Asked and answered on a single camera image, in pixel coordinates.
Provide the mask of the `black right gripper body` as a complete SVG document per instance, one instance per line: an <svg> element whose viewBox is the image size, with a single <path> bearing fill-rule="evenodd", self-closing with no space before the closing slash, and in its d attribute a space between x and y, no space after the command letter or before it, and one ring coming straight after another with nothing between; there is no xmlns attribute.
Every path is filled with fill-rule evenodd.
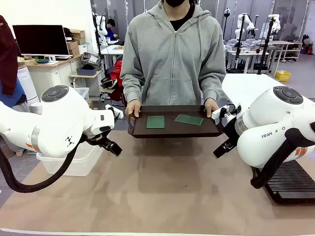
<svg viewBox="0 0 315 236"><path fill-rule="evenodd" d="M225 135L228 137L228 141L233 144L236 145L238 142L238 139L240 137L240 134L238 134L237 129L235 127L235 122L236 122L237 118L234 117L233 119L231 119L230 121L227 122L226 126L223 129L223 132L225 133Z"/></svg>

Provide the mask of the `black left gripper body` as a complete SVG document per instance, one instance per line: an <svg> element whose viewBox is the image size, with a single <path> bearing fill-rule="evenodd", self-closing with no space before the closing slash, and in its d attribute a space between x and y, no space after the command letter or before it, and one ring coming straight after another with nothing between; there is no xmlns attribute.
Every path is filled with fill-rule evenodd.
<svg viewBox="0 0 315 236"><path fill-rule="evenodd" d="M107 138L107 135L111 130L101 132L94 135L91 131L84 131L82 134L82 142L87 142L92 146L111 146L111 140Z"/></svg>

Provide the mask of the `person's left hand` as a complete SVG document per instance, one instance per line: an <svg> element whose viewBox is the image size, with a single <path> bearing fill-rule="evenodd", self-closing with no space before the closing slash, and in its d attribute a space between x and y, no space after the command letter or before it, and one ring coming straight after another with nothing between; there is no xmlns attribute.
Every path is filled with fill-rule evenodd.
<svg viewBox="0 0 315 236"><path fill-rule="evenodd" d="M206 99L206 101L204 102L204 107L205 107L205 112L207 114L207 118L211 118L212 112L219 109L217 102L212 98Z"/></svg>

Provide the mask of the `person's right hand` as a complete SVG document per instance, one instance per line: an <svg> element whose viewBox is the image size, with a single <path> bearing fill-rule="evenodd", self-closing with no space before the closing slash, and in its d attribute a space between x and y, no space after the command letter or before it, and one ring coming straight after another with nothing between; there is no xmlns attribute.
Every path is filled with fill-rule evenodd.
<svg viewBox="0 0 315 236"><path fill-rule="evenodd" d="M130 115L134 115L136 118L139 118L141 103L139 100L132 100L128 102L126 106L126 116L129 117Z"/></svg>

